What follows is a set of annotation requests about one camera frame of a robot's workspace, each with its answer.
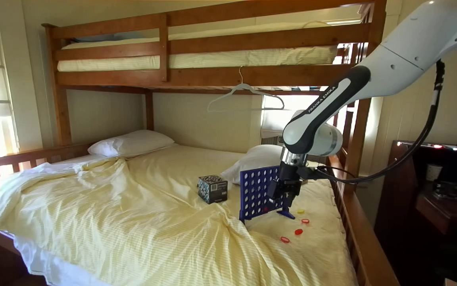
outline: white pillow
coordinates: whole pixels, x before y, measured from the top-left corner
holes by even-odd
[[[89,155],[133,158],[171,147],[174,140],[154,131],[135,131],[125,136],[100,140],[89,147]]]
[[[239,174],[252,169],[274,167],[281,163],[282,147],[277,145],[257,145],[235,163],[230,169],[223,171],[220,177],[231,185],[239,185]]]

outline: bottom bunk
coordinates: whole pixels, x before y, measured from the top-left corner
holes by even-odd
[[[0,247],[49,285],[396,285],[354,191],[327,180],[301,186],[295,220],[269,212],[241,223],[239,172],[277,164],[279,147],[241,155],[143,134],[0,180]],[[200,199],[206,175],[228,182],[227,201]]]

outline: wooden cabinet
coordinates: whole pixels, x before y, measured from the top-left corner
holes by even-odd
[[[411,148],[393,142],[388,164]],[[439,166],[427,180],[428,166]],[[403,286],[457,280],[457,199],[439,196],[441,182],[457,183],[454,145],[423,145],[384,180],[374,233]]]

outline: wooden bunk bed frame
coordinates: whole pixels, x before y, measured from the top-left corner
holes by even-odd
[[[319,28],[290,32],[266,32],[255,36],[215,37],[209,40],[181,40],[169,42],[168,29],[174,26],[228,21],[254,16],[269,16],[281,13],[323,10],[347,4],[363,4],[363,23],[346,28]],[[152,129],[152,93],[219,93],[220,88],[230,90],[239,82],[241,69],[168,69],[169,56],[181,53],[206,51],[236,51],[257,48],[293,48],[293,47],[333,47],[349,43],[350,59],[341,66],[290,66],[290,67],[244,67],[244,82],[252,86],[327,86],[333,83],[347,69],[371,53],[381,42],[385,21],[385,0],[254,0],[238,2],[184,12],[171,12],[93,24],[70,28],[54,28],[46,24],[47,43],[50,48],[52,98],[55,107],[57,148],[11,155],[0,158],[1,166],[11,166],[12,172],[33,167],[36,163],[55,163],[73,156],[85,155],[87,145],[71,145],[66,90],[117,91],[143,94],[146,99],[146,128]],[[117,32],[131,32],[143,29],[158,29],[160,40],[146,45],[125,45],[112,48],[89,48],[81,51],[63,51],[62,47],[77,37],[109,36]],[[160,56],[160,69],[138,72],[76,72],[60,74],[57,63],[63,59],[108,59]],[[358,174],[360,155],[365,139],[366,117],[369,101],[360,101],[346,110],[344,117],[335,120],[342,125],[344,148],[338,156],[330,158],[330,164],[350,174]],[[344,228],[347,231],[347,247],[357,272],[358,285],[398,285],[396,277],[379,242],[368,223],[355,188],[350,185],[336,185],[335,196]],[[0,236],[0,247],[17,253],[12,244]]]

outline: top bunk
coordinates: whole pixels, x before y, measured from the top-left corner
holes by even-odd
[[[55,88],[327,86],[379,42],[384,0],[254,0],[46,24]]]

